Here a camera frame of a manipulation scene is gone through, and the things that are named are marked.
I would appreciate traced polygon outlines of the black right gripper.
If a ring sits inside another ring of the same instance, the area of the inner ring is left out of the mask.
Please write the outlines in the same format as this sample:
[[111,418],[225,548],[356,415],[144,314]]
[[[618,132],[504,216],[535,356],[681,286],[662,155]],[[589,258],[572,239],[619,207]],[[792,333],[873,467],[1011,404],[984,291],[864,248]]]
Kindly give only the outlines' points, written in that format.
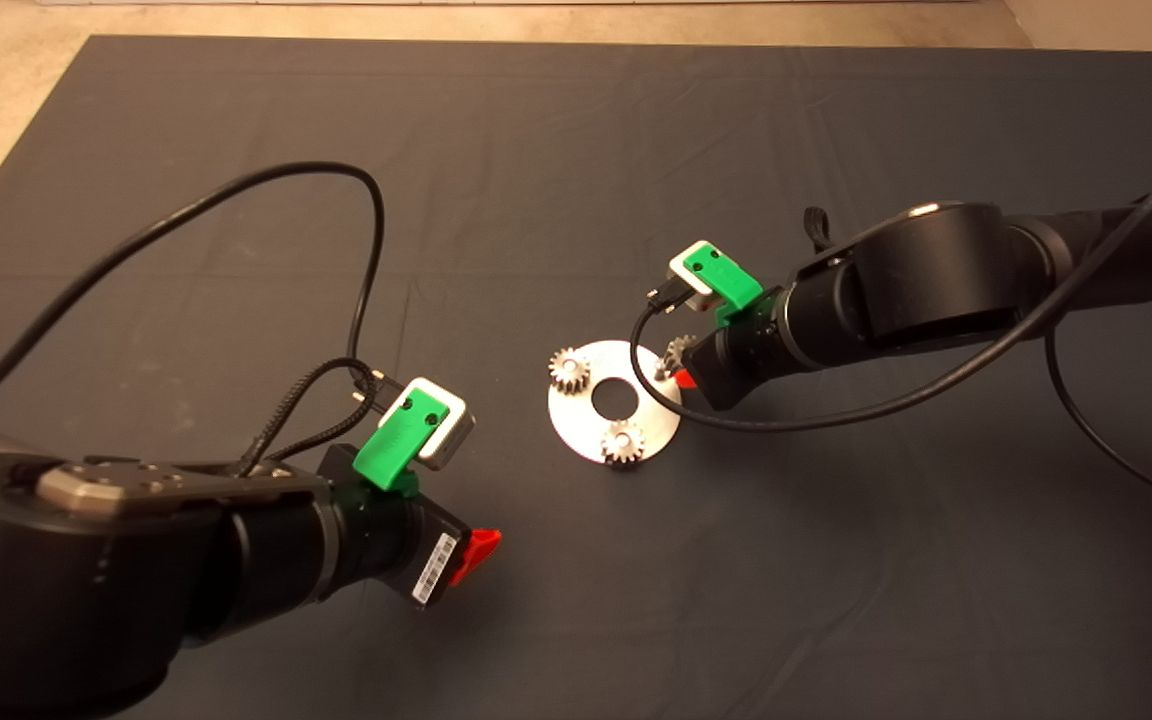
[[682,355],[673,382],[682,391],[698,389],[717,411],[732,410],[765,382],[794,372],[794,356],[781,333],[776,310],[786,291],[768,290],[732,314],[721,328],[708,333]]

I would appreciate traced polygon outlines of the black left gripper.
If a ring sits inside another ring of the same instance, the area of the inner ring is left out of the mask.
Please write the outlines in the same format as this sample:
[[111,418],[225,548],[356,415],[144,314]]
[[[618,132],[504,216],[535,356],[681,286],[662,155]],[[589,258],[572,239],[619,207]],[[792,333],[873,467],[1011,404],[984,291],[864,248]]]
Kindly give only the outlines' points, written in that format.
[[348,585],[376,579],[420,609],[442,601],[493,555],[503,533],[473,528],[429,497],[382,491],[353,469],[357,448],[329,445],[319,475],[332,484],[340,548],[321,601]]

